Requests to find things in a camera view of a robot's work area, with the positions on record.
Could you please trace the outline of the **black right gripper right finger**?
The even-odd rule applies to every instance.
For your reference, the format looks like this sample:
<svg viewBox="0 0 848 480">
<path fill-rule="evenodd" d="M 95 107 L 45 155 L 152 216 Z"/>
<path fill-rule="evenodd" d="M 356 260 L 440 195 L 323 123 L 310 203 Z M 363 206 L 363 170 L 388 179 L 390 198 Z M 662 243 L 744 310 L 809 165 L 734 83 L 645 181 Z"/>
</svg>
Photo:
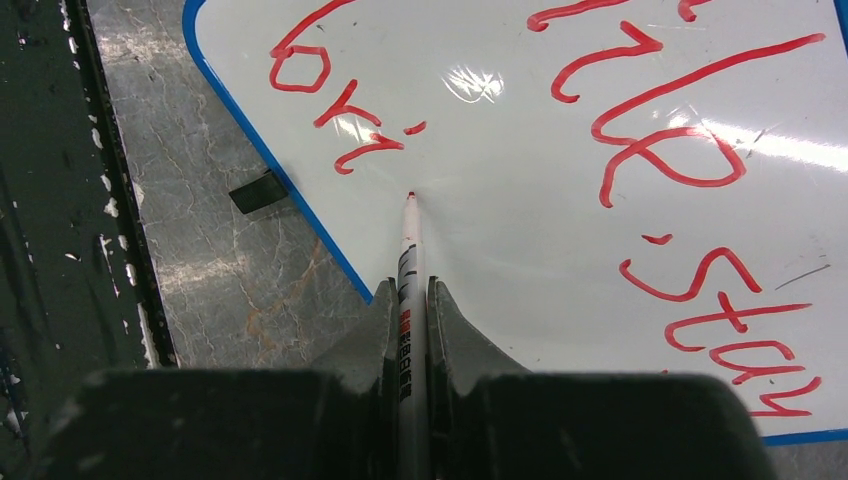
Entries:
<svg viewBox="0 0 848 480">
<path fill-rule="evenodd" d="M 428 282 L 438 479 L 772 479 L 741 401 L 700 374 L 534 373 Z"/>
</svg>

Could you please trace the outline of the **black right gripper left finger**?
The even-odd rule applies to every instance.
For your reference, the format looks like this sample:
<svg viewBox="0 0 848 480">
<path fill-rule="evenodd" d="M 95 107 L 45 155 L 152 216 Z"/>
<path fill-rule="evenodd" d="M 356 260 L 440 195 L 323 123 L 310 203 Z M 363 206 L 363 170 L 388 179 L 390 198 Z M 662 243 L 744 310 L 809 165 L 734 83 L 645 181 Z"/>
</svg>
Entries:
<svg viewBox="0 0 848 480">
<path fill-rule="evenodd" d="M 57 415 L 33 479 L 392 479 L 393 279 L 301 368 L 106 370 Z"/>
</svg>

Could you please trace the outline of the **red white marker pen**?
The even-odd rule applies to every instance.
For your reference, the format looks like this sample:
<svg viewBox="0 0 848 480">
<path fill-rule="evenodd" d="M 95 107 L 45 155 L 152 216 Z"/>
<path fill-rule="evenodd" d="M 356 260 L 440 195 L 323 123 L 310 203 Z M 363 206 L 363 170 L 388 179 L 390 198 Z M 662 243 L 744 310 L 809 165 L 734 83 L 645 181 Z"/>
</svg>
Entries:
<svg viewBox="0 0 848 480">
<path fill-rule="evenodd" d="M 407 195 L 397 269 L 397 477 L 431 477 L 426 354 L 426 287 L 421 280 L 422 234 L 417 197 Z"/>
</svg>

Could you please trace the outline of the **blue framed whiteboard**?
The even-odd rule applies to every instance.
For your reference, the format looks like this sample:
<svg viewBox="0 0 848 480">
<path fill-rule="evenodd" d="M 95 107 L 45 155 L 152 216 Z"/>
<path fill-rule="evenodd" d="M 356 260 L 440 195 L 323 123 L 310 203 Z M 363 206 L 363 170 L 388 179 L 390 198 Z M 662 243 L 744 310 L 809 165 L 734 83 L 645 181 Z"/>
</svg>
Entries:
<svg viewBox="0 0 848 480">
<path fill-rule="evenodd" d="M 187 49 L 365 298 L 426 271 L 542 371 L 704 373 L 847 436 L 843 1 L 189 1 Z"/>
</svg>

